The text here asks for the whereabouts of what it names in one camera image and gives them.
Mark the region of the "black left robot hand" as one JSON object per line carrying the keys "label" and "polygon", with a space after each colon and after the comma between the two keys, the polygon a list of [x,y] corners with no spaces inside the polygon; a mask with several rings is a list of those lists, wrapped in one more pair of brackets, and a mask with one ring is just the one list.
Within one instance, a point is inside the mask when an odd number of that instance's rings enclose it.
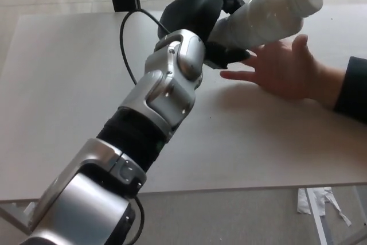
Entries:
{"label": "black left robot hand", "polygon": [[228,64],[248,59],[250,53],[237,47],[231,49],[222,42],[211,42],[209,35],[222,11],[231,15],[244,4],[243,0],[174,0],[160,17],[165,28],[158,28],[158,37],[162,38],[167,31],[187,29],[203,40],[205,64],[213,69],[227,69]]}

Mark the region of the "person's bare hand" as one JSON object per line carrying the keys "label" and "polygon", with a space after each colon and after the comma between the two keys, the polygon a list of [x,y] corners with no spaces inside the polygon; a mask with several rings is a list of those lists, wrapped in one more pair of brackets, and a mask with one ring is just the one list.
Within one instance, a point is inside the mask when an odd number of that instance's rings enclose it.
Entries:
{"label": "person's bare hand", "polygon": [[248,81],[285,100],[311,99],[333,108],[340,95],[345,71],[320,63],[308,48],[308,36],[280,40],[251,49],[241,63],[251,71],[220,72],[228,80]]}

